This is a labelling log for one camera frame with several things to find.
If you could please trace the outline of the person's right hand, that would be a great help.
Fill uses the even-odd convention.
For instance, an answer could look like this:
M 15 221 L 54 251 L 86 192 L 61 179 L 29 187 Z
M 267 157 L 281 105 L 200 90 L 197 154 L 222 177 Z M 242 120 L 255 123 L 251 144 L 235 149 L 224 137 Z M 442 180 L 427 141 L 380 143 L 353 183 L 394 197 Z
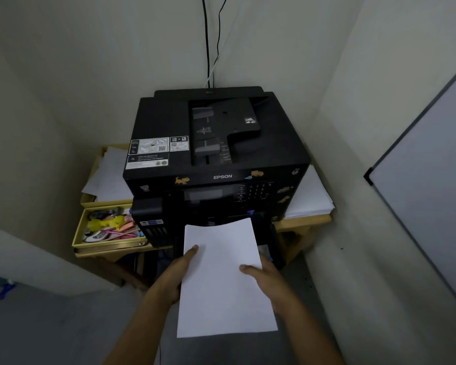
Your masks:
M 295 305 L 298 298 L 275 265 L 263 254 L 260 253 L 259 255 L 263 277 L 252 278 L 255 279 L 264 295 L 269 298 L 274 312 L 284 317 L 287 311 Z

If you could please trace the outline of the person's left hand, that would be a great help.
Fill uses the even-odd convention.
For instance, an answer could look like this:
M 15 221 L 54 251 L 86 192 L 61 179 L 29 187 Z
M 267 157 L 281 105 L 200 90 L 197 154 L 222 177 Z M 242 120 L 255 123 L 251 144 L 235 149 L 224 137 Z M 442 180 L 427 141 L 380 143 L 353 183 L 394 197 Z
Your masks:
M 181 258 L 176 258 L 149 290 L 149 293 L 166 305 L 172 305 L 180 298 L 180 285 L 190 264 L 182 262 Z

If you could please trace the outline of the white paper sheet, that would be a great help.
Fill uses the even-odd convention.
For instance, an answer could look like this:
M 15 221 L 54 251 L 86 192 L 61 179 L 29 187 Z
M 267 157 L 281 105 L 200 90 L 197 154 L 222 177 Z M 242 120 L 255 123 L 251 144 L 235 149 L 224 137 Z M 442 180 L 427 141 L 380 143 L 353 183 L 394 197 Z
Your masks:
M 262 268 L 251 219 L 186 225 L 184 252 L 194 245 L 199 249 L 181 284 L 177 338 L 277 331 L 269 298 L 239 270 Z

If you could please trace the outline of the person's left forearm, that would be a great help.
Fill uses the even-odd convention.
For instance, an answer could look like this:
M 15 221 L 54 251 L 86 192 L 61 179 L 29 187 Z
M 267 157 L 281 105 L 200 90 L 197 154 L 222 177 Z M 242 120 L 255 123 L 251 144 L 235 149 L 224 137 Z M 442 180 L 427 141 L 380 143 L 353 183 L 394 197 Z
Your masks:
M 179 297 L 178 287 L 150 288 L 103 365 L 155 365 L 169 310 Z

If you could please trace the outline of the person's right forearm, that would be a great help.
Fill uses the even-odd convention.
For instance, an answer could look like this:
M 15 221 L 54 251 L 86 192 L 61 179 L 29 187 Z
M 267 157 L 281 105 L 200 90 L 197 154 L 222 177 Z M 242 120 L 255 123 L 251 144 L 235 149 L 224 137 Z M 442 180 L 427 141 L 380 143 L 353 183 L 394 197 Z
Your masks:
M 346 365 L 333 342 L 295 295 L 283 296 L 272 305 L 286 326 L 298 365 Z

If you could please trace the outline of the wooden table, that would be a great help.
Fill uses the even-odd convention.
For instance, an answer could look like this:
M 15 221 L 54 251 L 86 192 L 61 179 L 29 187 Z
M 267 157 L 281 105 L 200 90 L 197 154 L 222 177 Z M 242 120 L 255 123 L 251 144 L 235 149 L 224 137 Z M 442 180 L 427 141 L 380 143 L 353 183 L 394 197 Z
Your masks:
M 88 212 L 130 206 L 132 199 L 98 201 L 97 196 L 82 192 L 80 204 L 84 208 L 73 238 L 72 247 L 77 258 L 97 259 L 101 267 L 121 280 L 120 285 L 130 284 L 134 288 L 147 290 L 155 281 L 158 268 L 157 258 L 160 251 L 167 251 L 168 257 L 177 258 L 182 253 L 183 240 L 174 244 L 154 247 L 143 237 L 113 239 L 106 243 L 84 242 L 80 236 L 80 227 L 87 225 Z M 254 225 L 254 232 L 259 245 L 268 245 L 268 251 L 274 264 L 283 269 L 303 250 L 314 243 L 319 227 L 331 222 L 330 214 L 317 214 L 287 220 L 274 221 L 270 236 L 266 228 Z

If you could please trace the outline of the pink pens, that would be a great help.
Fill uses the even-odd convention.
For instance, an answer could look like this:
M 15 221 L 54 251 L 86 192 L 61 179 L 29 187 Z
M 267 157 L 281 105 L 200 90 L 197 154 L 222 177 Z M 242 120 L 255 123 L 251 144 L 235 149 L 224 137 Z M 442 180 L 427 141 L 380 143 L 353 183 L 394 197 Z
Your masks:
M 106 239 L 104 239 L 104 241 L 110 241 L 110 240 L 122 239 L 122 238 L 134 239 L 134 238 L 138 237 L 138 231 L 139 230 L 137 228 L 126 230 L 123 232 L 116 231 L 116 230 L 109 230 L 109 231 L 106 231 L 108 234 L 108 237 Z

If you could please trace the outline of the yellow stationery tray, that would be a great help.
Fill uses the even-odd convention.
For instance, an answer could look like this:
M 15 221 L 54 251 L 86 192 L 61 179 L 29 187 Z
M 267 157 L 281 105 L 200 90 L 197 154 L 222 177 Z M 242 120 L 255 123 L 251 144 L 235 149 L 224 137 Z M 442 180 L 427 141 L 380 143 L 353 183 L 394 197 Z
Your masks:
M 146 245 L 147 239 L 134 222 L 131 208 L 132 202 L 85 208 L 72 247 L 85 252 L 90 247 Z

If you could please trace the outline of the yellow plastic toy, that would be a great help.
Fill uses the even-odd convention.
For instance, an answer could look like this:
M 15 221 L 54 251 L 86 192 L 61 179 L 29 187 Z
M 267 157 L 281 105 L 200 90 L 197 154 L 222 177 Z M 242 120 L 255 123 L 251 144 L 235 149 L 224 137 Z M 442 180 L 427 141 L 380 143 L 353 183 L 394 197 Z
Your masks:
M 124 224 L 126 224 L 125 216 L 118 215 L 109 220 L 93 219 L 91 221 L 88 221 L 87 228 L 91 232 L 97 232 L 106 227 L 114 228 L 116 231 L 120 231 L 121 227 Z

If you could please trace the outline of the stack of white papers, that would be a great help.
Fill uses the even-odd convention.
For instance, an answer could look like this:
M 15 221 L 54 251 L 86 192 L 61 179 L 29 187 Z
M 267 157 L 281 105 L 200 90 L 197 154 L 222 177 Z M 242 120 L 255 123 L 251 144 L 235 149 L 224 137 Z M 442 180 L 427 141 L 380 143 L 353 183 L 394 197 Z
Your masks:
M 334 202 L 310 165 L 286 209 L 284 219 L 331 214 Z

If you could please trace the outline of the black multifunction printer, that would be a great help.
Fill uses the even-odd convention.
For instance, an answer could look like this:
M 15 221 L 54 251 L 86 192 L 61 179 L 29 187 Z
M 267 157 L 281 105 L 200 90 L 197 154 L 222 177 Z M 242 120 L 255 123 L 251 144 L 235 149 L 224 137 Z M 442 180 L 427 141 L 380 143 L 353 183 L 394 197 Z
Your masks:
M 275 266 L 287 260 L 274 223 L 311 164 L 273 92 L 260 86 L 159 90 L 141 98 L 123 170 L 148 243 L 173 246 L 184 227 L 249 218 Z

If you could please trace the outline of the loose white papers pile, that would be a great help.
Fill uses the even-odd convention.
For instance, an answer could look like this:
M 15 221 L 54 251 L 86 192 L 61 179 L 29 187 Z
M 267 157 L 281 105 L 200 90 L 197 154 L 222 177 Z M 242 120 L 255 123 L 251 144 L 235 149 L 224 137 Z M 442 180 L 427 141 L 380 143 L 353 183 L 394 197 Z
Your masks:
M 90 176 L 81 191 L 84 208 L 130 203 L 132 192 L 123 179 L 127 145 L 108 145 L 101 148 L 93 163 Z

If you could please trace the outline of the whiteboard with black frame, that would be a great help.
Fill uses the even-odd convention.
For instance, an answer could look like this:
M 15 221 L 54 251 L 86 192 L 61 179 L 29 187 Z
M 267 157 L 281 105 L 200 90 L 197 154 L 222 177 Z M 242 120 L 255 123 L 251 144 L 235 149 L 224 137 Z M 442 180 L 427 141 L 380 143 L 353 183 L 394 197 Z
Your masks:
M 456 74 L 364 178 L 456 298 Z

